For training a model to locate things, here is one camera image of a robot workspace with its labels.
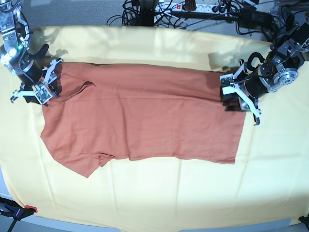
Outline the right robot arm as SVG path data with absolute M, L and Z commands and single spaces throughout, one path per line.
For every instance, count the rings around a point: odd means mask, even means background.
M 0 2 L 0 36 L 3 39 L 0 63 L 21 80 L 20 89 L 13 92 L 11 102 L 23 97 L 28 103 L 44 105 L 50 95 L 41 81 L 42 67 L 37 58 L 28 52 L 31 33 L 20 2 Z

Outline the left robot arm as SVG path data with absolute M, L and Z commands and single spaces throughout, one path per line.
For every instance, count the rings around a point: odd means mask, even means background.
M 252 53 L 240 60 L 235 73 L 220 76 L 220 97 L 226 111 L 250 111 L 260 116 L 258 100 L 291 84 L 309 59 L 309 23 L 297 22 L 279 34 L 267 57 Z

